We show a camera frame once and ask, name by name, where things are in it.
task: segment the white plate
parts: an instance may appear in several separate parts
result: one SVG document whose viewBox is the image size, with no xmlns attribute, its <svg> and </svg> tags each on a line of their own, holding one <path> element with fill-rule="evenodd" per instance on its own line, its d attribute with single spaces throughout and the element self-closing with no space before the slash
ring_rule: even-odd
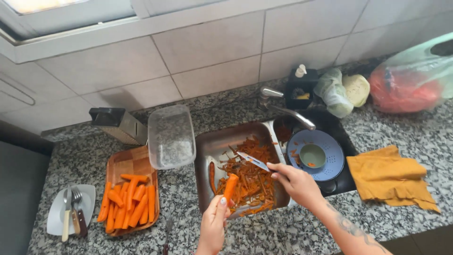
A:
<svg viewBox="0 0 453 255">
<path fill-rule="evenodd" d="M 91 216 L 93 216 L 94 211 L 94 202 L 96 200 L 96 188 L 93 185 L 88 184 L 78 184 L 74 186 L 77 186 L 82 193 L 82 201 L 79 204 L 79 208 L 83 211 L 85 222 L 90 224 Z M 47 233 L 51 235 L 63 234 L 64 210 L 66 208 L 63 201 L 63 193 L 66 189 L 67 188 L 64 188 L 58 192 L 50 206 L 49 215 L 47 217 Z M 74 225 L 72 224 L 71 217 L 69 218 L 69 234 L 74 234 Z"/>
</svg>

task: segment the tattoo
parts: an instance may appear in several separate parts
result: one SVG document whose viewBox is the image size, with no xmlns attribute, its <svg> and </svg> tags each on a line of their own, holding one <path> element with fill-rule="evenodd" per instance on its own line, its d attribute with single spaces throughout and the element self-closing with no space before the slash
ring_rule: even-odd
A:
<svg viewBox="0 0 453 255">
<path fill-rule="evenodd" d="M 358 228 L 356 225 L 354 225 L 350 220 L 348 220 L 347 218 L 345 218 L 343 215 L 341 215 L 332 205 L 330 204 L 327 204 L 327 207 L 329 207 L 329 209 L 331 209 L 332 211 L 336 212 L 337 213 L 337 221 L 340 225 L 340 227 L 343 229 L 343 230 L 346 230 L 349 234 L 353 235 L 353 236 L 357 236 L 357 237 L 360 237 L 360 236 L 363 236 L 363 240 L 365 241 L 365 243 L 367 245 L 372 245 L 372 246 L 377 246 L 379 247 L 384 253 L 386 253 L 386 250 L 384 249 L 384 247 L 382 247 L 382 245 L 380 245 L 378 242 L 376 242 L 374 239 L 371 238 L 370 240 L 370 236 L 367 235 L 363 230 L 361 230 L 360 228 Z"/>
</svg>

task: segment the blue colander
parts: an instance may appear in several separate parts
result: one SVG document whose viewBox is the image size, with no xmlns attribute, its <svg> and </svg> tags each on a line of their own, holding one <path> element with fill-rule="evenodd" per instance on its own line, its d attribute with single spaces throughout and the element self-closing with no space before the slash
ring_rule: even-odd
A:
<svg viewBox="0 0 453 255">
<path fill-rule="evenodd" d="M 322 167 L 310 168 L 300 160 L 298 165 L 295 158 L 291 156 L 293 154 L 291 151 L 295 149 L 296 151 L 293 155 L 299 157 L 300 149 L 309 143 L 318 145 L 326 153 L 326 163 Z M 338 142 L 330 135 L 319 130 L 302 130 L 295 133 L 288 141 L 286 155 L 291 165 L 311 174 L 315 181 L 329 181 L 337 177 L 344 166 L 344 154 Z"/>
</svg>

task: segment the wooden cutting board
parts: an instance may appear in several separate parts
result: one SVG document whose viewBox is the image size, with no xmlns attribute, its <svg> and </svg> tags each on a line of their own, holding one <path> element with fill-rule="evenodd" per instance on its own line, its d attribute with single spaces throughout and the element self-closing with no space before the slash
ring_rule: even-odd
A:
<svg viewBox="0 0 453 255">
<path fill-rule="evenodd" d="M 146 187 L 154 185 L 156 189 L 154 221 L 143 225 L 137 225 L 135 228 L 117 229 L 110 233 L 111 236 L 120 236 L 134 231 L 139 231 L 152 226 L 159 216 L 159 186 L 157 183 L 157 170 L 149 163 L 148 147 L 142 146 L 131 150 L 113 154 L 107 162 L 106 182 L 110 181 L 114 185 L 122 185 L 125 180 L 120 177 L 121 174 L 146 175 L 149 182 Z"/>
</svg>

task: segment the faucet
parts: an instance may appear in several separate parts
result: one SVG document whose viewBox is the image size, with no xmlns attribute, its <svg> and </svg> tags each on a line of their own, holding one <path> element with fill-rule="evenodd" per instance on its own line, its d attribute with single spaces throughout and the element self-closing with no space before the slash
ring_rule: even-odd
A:
<svg viewBox="0 0 453 255">
<path fill-rule="evenodd" d="M 300 123 L 302 123 L 306 129 L 308 129 L 310 131 L 313 131 L 316 129 L 316 126 L 313 124 L 313 122 L 309 121 L 307 118 L 305 118 L 298 112 L 289 110 L 286 108 L 278 107 L 275 105 L 271 105 L 269 103 L 270 97 L 282 98 L 283 93 L 281 93 L 280 91 L 275 90 L 273 88 L 267 87 L 267 86 L 261 87 L 260 96 L 258 97 L 258 108 L 262 109 L 262 110 L 265 110 L 265 109 L 275 110 L 280 113 L 285 113 L 285 114 L 291 115 L 294 118 L 296 118 Z"/>
</svg>

